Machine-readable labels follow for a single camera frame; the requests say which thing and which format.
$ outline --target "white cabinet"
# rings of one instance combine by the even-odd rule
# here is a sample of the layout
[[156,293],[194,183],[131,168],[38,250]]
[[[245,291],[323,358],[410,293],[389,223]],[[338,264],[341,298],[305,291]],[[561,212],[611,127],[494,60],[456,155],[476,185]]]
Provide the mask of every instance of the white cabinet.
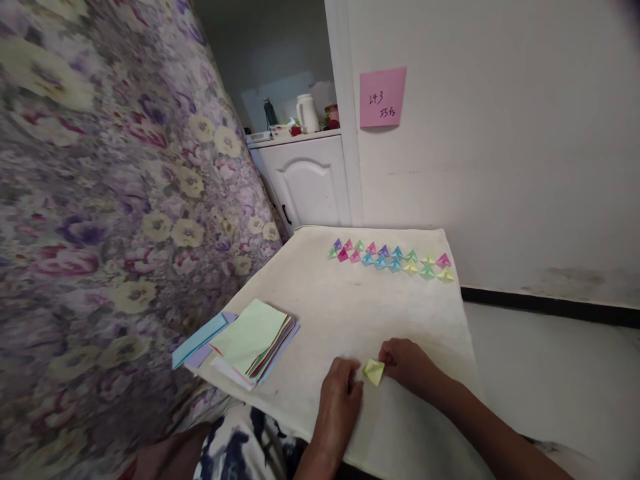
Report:
[[254,149],[251,156],[290,233],[300,225],[351,225],[340,135]]

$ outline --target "white cloth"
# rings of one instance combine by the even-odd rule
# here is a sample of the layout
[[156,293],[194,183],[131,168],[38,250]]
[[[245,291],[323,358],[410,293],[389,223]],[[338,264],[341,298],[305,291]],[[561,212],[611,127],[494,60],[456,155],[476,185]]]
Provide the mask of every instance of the white cloth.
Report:
[[[354,245],[362,240],[365,247],[372,241],[378,248],[387,244],[389,252],[398,245],[404,253],[414,249],[419,260],[447,253],[455,280],[444,284],[403,271],[378,271],[374,265],[328,260],[338,237]],[[364,365],[377,358],[380,345],[391,337],[412,339],[446,373],[483,398],[455,262],[443,230],[302,227],[225,310],[240,313],[256,298],[301,324],[268,380],[248,392],[209,366],[214,354],[194,372],[307,441],[333,358],[353,357]],[[362,411],[345,460],[381,479],[492,478],[448,419],[388,378],[378,388],[365,382]]]

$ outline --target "cabinet handle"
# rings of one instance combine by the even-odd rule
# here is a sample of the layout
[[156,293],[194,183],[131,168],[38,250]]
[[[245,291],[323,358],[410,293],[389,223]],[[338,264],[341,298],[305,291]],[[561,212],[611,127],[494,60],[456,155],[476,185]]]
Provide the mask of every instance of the cabinet handle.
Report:
[[287,222],[289,222],[290,225],[293,225],[291,223],[291,220],[289,220],[289,217],[287,216],[287,207],[285,205],[282,205],[282,213],[285,214],[285,218],[287,219]]

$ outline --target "white thermos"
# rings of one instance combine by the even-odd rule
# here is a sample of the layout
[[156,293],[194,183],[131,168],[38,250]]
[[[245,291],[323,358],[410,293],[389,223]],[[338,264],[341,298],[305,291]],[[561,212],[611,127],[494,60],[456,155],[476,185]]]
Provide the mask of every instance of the white thermos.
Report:
[[320,122],[315,113],[315,102],[310,93],[298,95],[298,104],[295,107],[298,110],[298,120],[300,120],[300,125],[305,133],[320,131]]

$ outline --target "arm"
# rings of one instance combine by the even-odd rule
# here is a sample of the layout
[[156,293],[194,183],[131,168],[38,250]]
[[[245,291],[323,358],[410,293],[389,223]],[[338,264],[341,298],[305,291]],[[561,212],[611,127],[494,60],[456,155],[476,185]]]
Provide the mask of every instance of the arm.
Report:
[[355,360],[333,360],[322,382],[313,436],[294,480],[331,480],[338,471],[362,404],[363,383],[353,380],[359,366]]
[[446,415],[487,463],[496,479],[571,480],[562,468],[494,415],[464,385],[442,372],[407,339],[382,344],[385,375]]

